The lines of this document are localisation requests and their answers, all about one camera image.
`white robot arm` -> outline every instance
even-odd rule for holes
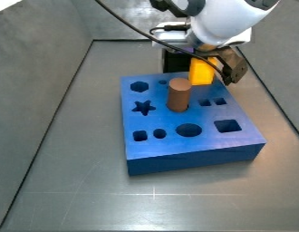
[[[279,0],[150,0],[158,10],[170,10],[174,16],[189,18],[185,32],[158,29],[154,35],[169,44],[189,46],[201,52],[245,44],[250,40],[252,26],[277,3]]]

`yellow object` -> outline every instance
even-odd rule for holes
[[[208,61],[217,65],[217,60],[209,57]],[[189,66],[188,79],[192,85],[212,84],[214,77],[214,68],[202,60],[192,58]]]

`star-shaped hole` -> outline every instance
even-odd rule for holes
[[[133,108],[133,112],[141,112],[144,116],[149,114],[149,111],[156,110],[156,107],[150,105],[150,101],[145,101],[145,102],[136,101],[134,104],[136,107]]]

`cable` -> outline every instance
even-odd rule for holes
[[[188,30],[188,26],[185,24],[180,24],[180,25],[165,25],[161,27],[153,27],[149,30],[149,33],[153,35],[153,31],[162,29],[165,32],[170,32],[170,31],[186,31]]]
[[[149,33],[153,35],[153,31],[158,30],[158,29],[162,29],[164,30],[164,27],[153,27],[150,30],[149,30]]]
[[[150,39],[153,42],[156,42],[157,44],[161,44],[162,46],[184,53],[188,54],[189,56],[197,58],[198,60],[202,60],[205,63],[208,63],[218,72],[218,74],[221,75],[222,79],[226,79],[226,76],[222,74],[221,70],[202,57],[200,57],[197,54],[190,53],[188,51],[185,51],[184,49],[172,46],[170,44],[165,43],[164,41],[156,39],[153,36],[150,36],[149,34],[144,33],[141,30],[138,30],[132,24],[129,24],[101,2],[101,0],[96,0],[96,2],[100,4],[100,6],[112,14],[113,17],[116,17],[116,19],[118,19],[129,28],[132,28],[137,33],[140,33],[142,36],[145,36],[148,39]]]

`hole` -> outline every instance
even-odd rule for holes
[[[149,84],[145,82],[134,82],[130,84],[130,90],[134,92],[144,92],[149,89]]]
[[[220,133],[241,131],[240,125],[236,120],[214,121],[214,127]]]
[[[165,133],[165,130],[162,129],[156,129],[153,131],[153,136],[156,139],[162,139],[165,137],[166,133]]]
[[[196,137],[201,134],[201,127],[196,124],[186,123],[176,127],[174,131],[182,137]]]
[[[160,80],[158,84],[166,84],[166,81],[165,80]]]
[[[134,131],[133,136],[134,141],[145,141],[148,139],[148,134],[144,130]]]
[[[216,105],[226,105],[226,101],[224,98],[214,98],[213,101]]]
[[[200,99],[198,100],[200,106],[210,106],[210,101],[208,99]]]
[[[134,104],[136,107],[133,108],[133,112],[141,112],[144,116],[148,116],[149,111],[156,110],[156,107],[150,105],[150,101],[145,101],[145,102],[136,101]]]

